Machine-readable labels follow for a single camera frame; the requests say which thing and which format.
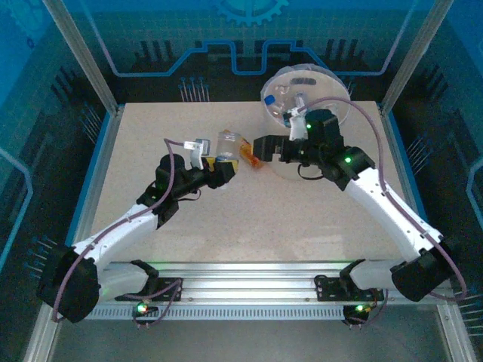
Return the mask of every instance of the gear logo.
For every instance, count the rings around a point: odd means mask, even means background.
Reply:
[[[281,7],[287,5],[288,0],[217,0],[215,7],[227,22],[234,20],[236,25],[252,26],[262,25],[264,20],[271,21],[274,15],[281,14]]]
[[[0,8],[7,9],[15,23],[29,38],[44,23],[44,8],[41,0],[0,0]]]

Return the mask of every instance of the transparent container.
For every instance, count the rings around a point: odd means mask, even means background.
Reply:
[[[264,109],[262,133],[279,136],[290,134],[290,124],[284,123],[283,113],[299,106],[301,102],[307,104],[322,97],[342,97],[350,100],[343,82],[330,70],[314,64],[298,64],[280,69],[265,83],[260,95]],[[350,107],[346,103],[327,101],[313,106],[310,110],[313,109],[330,109],[339,119],[339,125],[342,125],[349,116]],[[302,180],[297,173],[297,163],[286,164],[274,158],[268,165],[285,179]],[[303,168],[304,176],[319,174],[320,170],[316,166]]]
[[[217,144],[217,160],[238,160],[240,157],[240,140],[242,136],[235,132],[219,132]]]

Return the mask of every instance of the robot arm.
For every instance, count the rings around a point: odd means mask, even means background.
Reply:
[[[352,285],[360,290],[397,288],[408,299],[417,302],[451,276],[450,266],[429,242],[428,236],[451,256],[457,251],[457,240],[443,238],[389,185],[385,184],[386,191],[383,191],[374,162],[361,149],[344,145],[336,116],[327,109],[317,109],[308,112],[305,119],[298,117],[297,112],[295,115],[288,112],[284,117],[289,118],[291,124],[302,120],[303,128],[308,130],[307,136],[297,131],[301,127],[295,127],[289,137],[261,137],[254,141],[254,155],[261,161],[271,161],[273,154],[277,153],[283,162],[317,165],[325,179],[352,196],[385,228],[404,258],[402,263],[358,260],[341,272],[342,284],[349,285],[349,289]],[[424,232],[401,214],[386,196],[387,192],[409,218],[422,226]]]
[[[156,292],[158,272],[148,264],[140,260],[116,268],[110,268],[109,264],[119,251],[163,226],[178,211],[178,201],[185,195],[196,193],[203,186],[216,189],[235,176],[238,170],[237,161],[217,161],[212,157],[202,157],[209,150],[206,142],[208,141],[197,140],[195,143],[184,143],[185,148],[192,150],[192,168],[189,170],[184,167],[183,157],[174,155],[173,186],[163,202],[158,203],[166,192],[170,179],[171,165],[168,155],[161,159],[156,168],[155,182],[148,186],[127,213],[104,230],[73,247],[59,245],[54,248],[45,263],[37,296],[54,306],[67,272],[74,261],[87,250],[84,258],[73,269],[58,308],[59,313],[71,322],[84,319],[99,301],[126,293],[146,292],[141,295],[150,295]],[[112,228],[123,220],[127,221]],[[103,237],[94,243],[101,233]]]

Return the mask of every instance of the orange object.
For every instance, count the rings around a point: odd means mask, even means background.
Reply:
[[[261,168],[263,162],[254,156],[254,151],[252,145],[243,137],[240,137],[240,157],[249,163],[253,168]]]

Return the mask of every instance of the white table surface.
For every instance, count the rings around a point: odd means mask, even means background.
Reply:
[[[384,136],[375,102],[358,102],[374,117]],[[129,103],[119,126],[92,232],[119,218],[155,178],[163,142],[212,140],[225,128],[249,141],[262,136],[262,107],[239,103]],[[355,110],[341,127],[345,142],[377,161],[377,144],[366,120]],[[387,140],[383,137],[385,177],[402,196]],[[182,148],[174,151],[185,156]],[[359,258],[395,259],[400,254],[376,220],[327,180],[288,181],[265,165],[253,170],[240,162],[226,190],[203,188],[196,202],[161,229],[120,252],[116,261],[146,262],[305,262]]]

